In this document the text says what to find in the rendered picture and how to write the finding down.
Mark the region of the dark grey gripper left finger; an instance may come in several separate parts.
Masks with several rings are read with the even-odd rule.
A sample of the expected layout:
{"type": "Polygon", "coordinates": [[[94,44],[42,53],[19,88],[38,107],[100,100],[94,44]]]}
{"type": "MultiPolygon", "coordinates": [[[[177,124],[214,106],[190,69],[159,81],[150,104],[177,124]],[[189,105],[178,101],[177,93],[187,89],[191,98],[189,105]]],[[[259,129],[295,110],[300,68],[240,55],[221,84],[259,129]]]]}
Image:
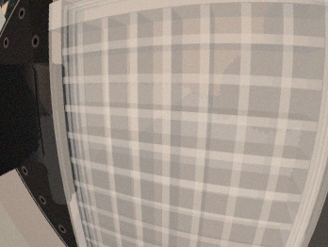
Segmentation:
{"type": "Polygon", "coordinates": [[[57,154],[49,63],[0,64],[0,176],[36,161],[48,170],[53,200],[67,205],[57,154]]]}

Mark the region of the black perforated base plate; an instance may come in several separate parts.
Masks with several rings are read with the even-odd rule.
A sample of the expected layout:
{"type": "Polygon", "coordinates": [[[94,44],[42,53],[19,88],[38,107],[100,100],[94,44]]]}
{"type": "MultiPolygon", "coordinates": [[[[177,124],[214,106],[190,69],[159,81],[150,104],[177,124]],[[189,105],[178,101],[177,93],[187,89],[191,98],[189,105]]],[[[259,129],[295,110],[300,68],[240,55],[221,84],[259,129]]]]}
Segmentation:
{"type": "MultiPolygon", "coordinates": [[[[0,31],[0,64],[49,63],[49,4],[53,0],[16,0],[0,31]]],[[[77,247],[67,205],[53,200],[47,169],[32,162],[15,169],[66,247],[77,247]]]]}

